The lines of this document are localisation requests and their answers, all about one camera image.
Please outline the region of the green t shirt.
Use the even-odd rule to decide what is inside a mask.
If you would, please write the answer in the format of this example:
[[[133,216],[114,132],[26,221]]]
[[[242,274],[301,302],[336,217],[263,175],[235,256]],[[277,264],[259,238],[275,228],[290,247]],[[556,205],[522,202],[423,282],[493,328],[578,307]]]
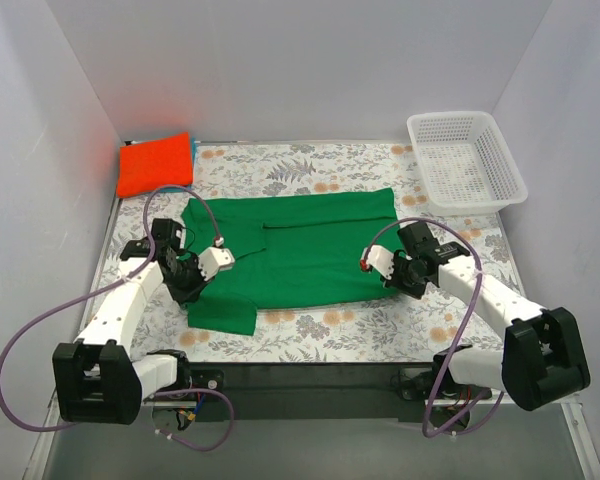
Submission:
[[[364,248],[396,220],[394,192],[189,200],[181,214],[192,248],[222,233],[235,264],[187,305],[194,328],[253,335],[261,310],[367,302],[394,295],[361,271]]]

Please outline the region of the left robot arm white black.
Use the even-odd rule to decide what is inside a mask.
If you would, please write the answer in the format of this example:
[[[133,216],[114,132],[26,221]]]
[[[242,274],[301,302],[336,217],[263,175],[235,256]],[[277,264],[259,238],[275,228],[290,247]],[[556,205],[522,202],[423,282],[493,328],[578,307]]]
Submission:
[[[136,327],[159,287],[165,286],[178,305],[186,306],[207,286],[197,255],[181,246],[184,230],[175,220],[155,219],[155,252],[147,238],[129,241],[120,256],[120,275],[129,275],[144,261],[148,266],[105,296],[74,342],[56,347],[52,365],[64,421],[129,425],[146,398],[191,386],[182,351],[157,350],[136,361],[129,357]]]

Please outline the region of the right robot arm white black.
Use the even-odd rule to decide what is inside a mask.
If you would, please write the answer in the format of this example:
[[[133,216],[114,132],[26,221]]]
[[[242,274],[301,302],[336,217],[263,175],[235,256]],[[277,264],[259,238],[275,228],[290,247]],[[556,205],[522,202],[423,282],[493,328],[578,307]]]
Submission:
[[[475,386],[506,393],[525,411],[589,387],[591,375],[574,315],[549,309],[484,273],[472,251],[440,243],[424,221],[398,230],[401,249],[371,247],[366,264],[385,287],[414,299],[428,285],[461,300],[502,340],[498,351],[458,343],[435,355],[433,385],[443,390]]]

